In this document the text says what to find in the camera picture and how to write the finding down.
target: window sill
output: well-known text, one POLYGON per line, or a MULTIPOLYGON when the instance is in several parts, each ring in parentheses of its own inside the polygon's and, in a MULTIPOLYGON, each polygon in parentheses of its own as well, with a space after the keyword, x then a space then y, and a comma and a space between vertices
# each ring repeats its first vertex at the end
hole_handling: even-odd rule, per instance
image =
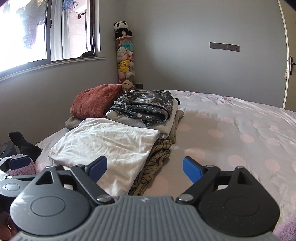
POLYGON ((19 72, 15 72, 13 74, 4 76, 2 78, 0 78, 0 81, 9 79, 11 77, 20 75, 20 74, 24 74, 30 71, 34 71, 34 70, 38 70, 38 69, 43 69, 43 68, 47 68, 47 67, 51 67, 51 66, 55 66, 55 65, 60 65, 60 64, 69 64, 69 63, 75 63, 75 62, 81 62, 81 61, 92 61, 92 60, 99 60, 99 59, 106 59, 105 57, 96 57, 96 58, 76 58, 76 59, 69 59, 69 60, 62 60, 62 61, 56 61, 56 62, 52 62, 50 64, 45 64, 45 65, 40 65, 37 67, 33 67, 30 69, 25 69, 19 72))

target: blue rubber fingertip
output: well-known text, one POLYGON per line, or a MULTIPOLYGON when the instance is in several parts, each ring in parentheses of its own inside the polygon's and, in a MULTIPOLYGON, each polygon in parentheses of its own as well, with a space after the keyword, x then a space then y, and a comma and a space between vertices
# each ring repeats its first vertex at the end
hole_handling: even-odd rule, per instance
POLYGON ((186 157, 183 159, 183 171, 193 183, 202 177, 202 170, 186 157))
POLYGON ((104 156, 97 164, 89 170, 89 178, 93 182, 97 182, 107 170, 107 158, 104 156))
POLYGON ((29 156, 13 158, 10 160, 10 163, 8 164, 8 168, 11 170, 16 170, 22 167, 26 167, 30 165, 30 163, 31 163, 31 158, 29 156))

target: clear cylinder toy container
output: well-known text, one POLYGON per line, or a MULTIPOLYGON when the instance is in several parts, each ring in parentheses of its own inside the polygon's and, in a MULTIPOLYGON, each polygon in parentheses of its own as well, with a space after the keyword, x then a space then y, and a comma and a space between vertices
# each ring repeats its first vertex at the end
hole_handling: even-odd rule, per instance
POLYGON ((135 86, 135 70, 133 62, 132 36, 122 36, 115 40, 118 62, 118 79, 123 87, 128 89, 135 86))

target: blue mesh net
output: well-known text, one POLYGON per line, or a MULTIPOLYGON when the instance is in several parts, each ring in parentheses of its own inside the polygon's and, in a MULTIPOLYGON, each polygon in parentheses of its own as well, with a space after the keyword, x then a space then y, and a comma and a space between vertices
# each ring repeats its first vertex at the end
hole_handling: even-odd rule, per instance
POLYGON ((74 7, 78 5, 79 2, 75 0, 63 0, 62 9, 68 9, 70 11, 73 11, 74 7))

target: panda head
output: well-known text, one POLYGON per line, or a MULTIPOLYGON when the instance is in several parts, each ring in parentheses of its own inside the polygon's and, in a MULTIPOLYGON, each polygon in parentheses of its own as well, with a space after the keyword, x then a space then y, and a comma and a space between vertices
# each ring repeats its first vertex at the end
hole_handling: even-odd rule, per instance
POLYGON ((126 21, 119 21, 117 23, 114 23, 114 30, 117 31, 119 28, 128 28, 128 24, 126 21))

